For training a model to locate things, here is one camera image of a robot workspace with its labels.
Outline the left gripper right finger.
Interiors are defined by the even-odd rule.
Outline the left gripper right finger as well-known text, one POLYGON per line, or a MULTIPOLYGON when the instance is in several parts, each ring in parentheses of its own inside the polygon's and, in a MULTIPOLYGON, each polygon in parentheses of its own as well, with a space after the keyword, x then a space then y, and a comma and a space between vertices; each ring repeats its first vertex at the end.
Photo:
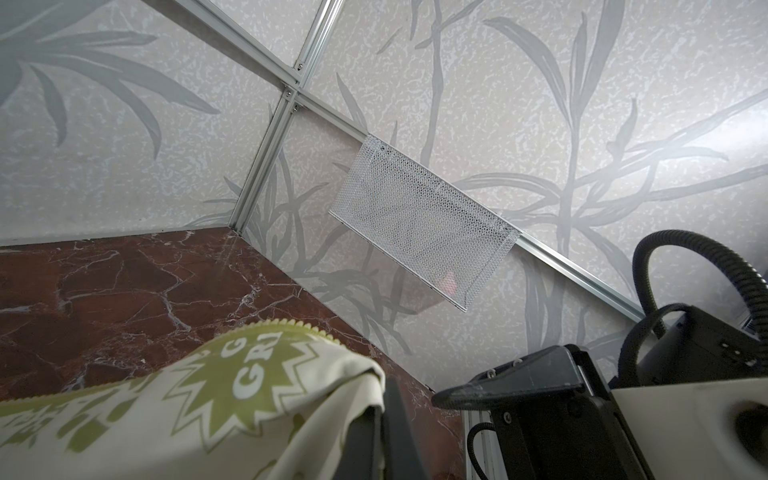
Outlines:
POLYGON ((427 480, 428 473, 411 428, 397 380, 388 377, 384 392, 382 441, 386 480, 427 480))

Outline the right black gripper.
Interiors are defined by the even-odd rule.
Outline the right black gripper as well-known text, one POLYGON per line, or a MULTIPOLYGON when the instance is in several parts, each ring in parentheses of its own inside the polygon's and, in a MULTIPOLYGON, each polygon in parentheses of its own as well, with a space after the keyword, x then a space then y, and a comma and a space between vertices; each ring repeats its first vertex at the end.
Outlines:
POLYGON ((510 479, 652 479, 608 385, 589 384, 586 353, 556 345, 433 395, 445 410, 491 411, 510 479))

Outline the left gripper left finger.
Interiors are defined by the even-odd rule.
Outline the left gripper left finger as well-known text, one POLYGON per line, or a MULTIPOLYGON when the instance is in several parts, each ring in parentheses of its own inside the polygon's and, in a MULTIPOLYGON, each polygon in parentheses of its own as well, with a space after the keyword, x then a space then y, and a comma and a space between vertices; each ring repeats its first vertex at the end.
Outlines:
POLYGON ((381 476, 382 409, 368 407, 347 429, 334 480, 376 480, 381 476))

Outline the white green printed jacket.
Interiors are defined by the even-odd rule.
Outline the white green printed jacket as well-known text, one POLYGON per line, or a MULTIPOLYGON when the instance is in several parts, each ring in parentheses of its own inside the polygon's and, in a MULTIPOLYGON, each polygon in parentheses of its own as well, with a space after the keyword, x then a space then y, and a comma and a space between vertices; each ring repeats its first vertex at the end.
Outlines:
POLYGON ((1 405, 5 479, 329 479, 385 374, 293 319, 247 325, 147 376, 1 405))

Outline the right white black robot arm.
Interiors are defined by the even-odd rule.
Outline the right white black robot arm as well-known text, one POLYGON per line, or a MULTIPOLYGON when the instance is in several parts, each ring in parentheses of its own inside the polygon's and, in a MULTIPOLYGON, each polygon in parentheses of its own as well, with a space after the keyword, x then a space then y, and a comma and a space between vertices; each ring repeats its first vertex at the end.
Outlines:
POLYGON ((553 346, 434 395, 485 411, 510 479, 763 479, 767 381, 758 340, 694 307, 649 350, 639 332, 606 382, 589 354, 553 346))

